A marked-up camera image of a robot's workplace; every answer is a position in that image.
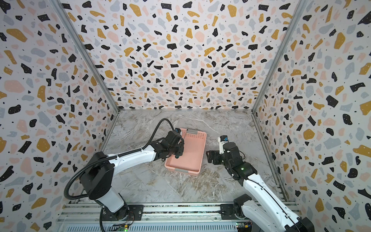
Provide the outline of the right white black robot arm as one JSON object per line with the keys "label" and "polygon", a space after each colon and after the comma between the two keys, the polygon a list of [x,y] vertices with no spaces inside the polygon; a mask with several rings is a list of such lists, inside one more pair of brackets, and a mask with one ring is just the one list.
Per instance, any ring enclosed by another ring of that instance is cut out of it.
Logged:
{"label": "right white black robot arm", "polygon": [[219,151],[206,152],[209,163],[223,165],[249,195],[233,202],[238,218],[252,220],[263,232],[313,232],[315,227],[307,217],[300,217],[289,209],[265,184],[257,169],[243,160],[234,142],[219,142]]}

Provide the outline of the aluminium mounting rail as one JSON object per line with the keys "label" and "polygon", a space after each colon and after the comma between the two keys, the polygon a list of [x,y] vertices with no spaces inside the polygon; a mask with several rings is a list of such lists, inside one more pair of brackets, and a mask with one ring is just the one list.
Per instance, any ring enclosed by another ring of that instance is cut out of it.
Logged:
{"label": "aluminium mounting rail", "polygon": [[[56,232],[262,232],[252,220],[222,220],[221,204],[158,203],[144,205],[140,221],[101,221],[97,204],[68,204],[57,221]],[[296,206],[286,206],[298,215]]]}

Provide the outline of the pink plastic perforated bin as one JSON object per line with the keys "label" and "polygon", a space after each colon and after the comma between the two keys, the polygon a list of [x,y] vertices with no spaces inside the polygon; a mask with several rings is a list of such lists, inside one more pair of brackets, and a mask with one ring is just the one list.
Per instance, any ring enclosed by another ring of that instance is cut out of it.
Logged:
{"label": "pink plastic perforated bin", "polygon": [[169,171],[198,176],[202,167],[207,133],[192,129],[187,130],[183,155],[178,159],[172,155],[166,159],[164,166]]}

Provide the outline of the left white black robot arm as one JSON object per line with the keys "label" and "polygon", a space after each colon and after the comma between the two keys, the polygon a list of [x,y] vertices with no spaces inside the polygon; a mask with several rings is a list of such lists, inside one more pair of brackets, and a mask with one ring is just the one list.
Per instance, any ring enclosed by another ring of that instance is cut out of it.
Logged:
{"label": "left white black robot arm", "polygon": [[80,182],[90,200],[104,207],[106,214],[112,216],[114,220],[122,220],[128,216],[129,207],[112,186],[113,177],[142,163],[165,160],[171,155],[178,158],[182,156],[183,151],[182,131],[176,128],[166,137],[150,142],[146,148],[138,148],[123,154],[96,153],[89,164],[102,162],[84,170],[80,175]]}

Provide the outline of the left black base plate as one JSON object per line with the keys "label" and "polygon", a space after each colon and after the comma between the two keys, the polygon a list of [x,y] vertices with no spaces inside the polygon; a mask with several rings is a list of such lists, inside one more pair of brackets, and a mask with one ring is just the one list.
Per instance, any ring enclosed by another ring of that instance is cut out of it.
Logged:
{"label": "left black base plate", "polygon": [[124,205],[117,212],[112,213],[107,207],[100,214],[101,221],[140,221],[142,219],[144,205]]}

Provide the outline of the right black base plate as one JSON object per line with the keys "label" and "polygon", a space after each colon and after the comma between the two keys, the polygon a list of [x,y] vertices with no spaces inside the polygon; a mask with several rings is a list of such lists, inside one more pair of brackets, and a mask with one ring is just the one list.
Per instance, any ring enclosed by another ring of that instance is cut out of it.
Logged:
{"label": "right black base plate", "polygon": [[221,215],[222,220],[246,219],[241,206],[237,204],[221,204],[219,214]]}

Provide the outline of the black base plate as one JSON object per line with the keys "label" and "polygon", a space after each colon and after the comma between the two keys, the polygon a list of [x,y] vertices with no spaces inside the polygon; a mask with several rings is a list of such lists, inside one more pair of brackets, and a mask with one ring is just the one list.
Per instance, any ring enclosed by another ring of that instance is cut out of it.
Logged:
{"label": "black base plate", "polygon": [[124,205],[117,212],[112,213],[107,207],[100,214],[101,221],[140,221],[142,219],[144,205]]}
{"label": "black base plate", "polygon": [[222,220],[246,219],[241,206],[237,204],[221,204],[219,214],[221,215]]}

